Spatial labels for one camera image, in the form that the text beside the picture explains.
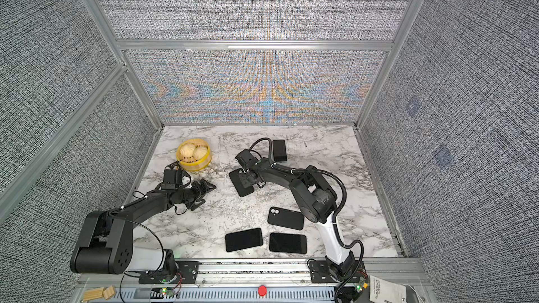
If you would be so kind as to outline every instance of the textured gray panel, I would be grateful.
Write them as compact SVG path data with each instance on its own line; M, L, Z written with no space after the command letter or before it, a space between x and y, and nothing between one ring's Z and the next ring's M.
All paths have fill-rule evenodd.
M69 301L77 279L69 261L86 214L124 202L154 133L119 78L0 227L2 302Z
M98 0L119 38L392 40L408 0Z
M80 0L0 0L0 192L115 60Z
M165 123L353 122L382 51L130 50Z
M537 0L425 0L367 119L441 302L539 301L537 40Z

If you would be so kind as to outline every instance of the white cable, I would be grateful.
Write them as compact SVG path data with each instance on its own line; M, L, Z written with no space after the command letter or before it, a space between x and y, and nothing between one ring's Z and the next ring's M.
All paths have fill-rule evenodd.
M403 284L403 285L406 285L406 286L409 286L410 288L412 288L412 290L414 291L415 295L417 296L417 299L418 299L419 302L426 302L426 300L425 300L423 297L421 297L421 296L417 293L417 291L415 291L414 287L412 287L411 285L409 285L409 284L407 284L407 283L405 283L405 284Z

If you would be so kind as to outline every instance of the red wire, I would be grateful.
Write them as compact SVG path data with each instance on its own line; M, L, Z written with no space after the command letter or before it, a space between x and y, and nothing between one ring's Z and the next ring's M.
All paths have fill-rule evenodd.
M181 272L179 272L178 275L179 275L179 282L178 282L178 284L174 287L174 289L172 289L172 291L176 290L176 288L178 288L178 286L179 286L178 292L182 289L182 278L183 278L183 276L182 276L182 273L181 273Z

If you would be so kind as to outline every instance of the marble surface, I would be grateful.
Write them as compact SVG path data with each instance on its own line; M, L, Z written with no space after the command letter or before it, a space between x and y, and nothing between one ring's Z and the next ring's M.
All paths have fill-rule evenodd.
M325 250L316 225L305 219L302 231L272 226L267 223L271 206L299 211L292 193L275 184L240 198L228 173L239 168L234 157L261 137L285 139L288 161L284 165L303 167L314 165L336 174L347 187L346 206L338 220L345 243L360 238L365 245L365 257L395 257L389 229L374 193L367 167L351 126L168 126L162 133L153 157L139 186L141 192L154 188L163 178L163 169L176 160L178 145L189 138L202 138L210 144L213 159L199 172L190 172L194 180L205 178L217 189L208 193L206 203L194 212L176 215L174 209L153 216L145 222L172 249L176 258L267 258L323 257ZM255 148L267 156L267 142ZM339 186L330 180L339 196ZM260 227L264 245L237 252L226 252L225 234ZM268 249L271 232L304 234L307 254L274 253ZM159 247L145 229L134 230L135 245ZM359 255L359 245L354 246Z

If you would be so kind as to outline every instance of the emergency stop button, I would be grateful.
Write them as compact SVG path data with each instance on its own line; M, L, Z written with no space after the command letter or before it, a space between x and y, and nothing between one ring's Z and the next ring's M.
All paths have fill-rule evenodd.
M258 294L260 296L266 296L267 292L268 292L268 289L266 289L265 286L261 285L258 287Z

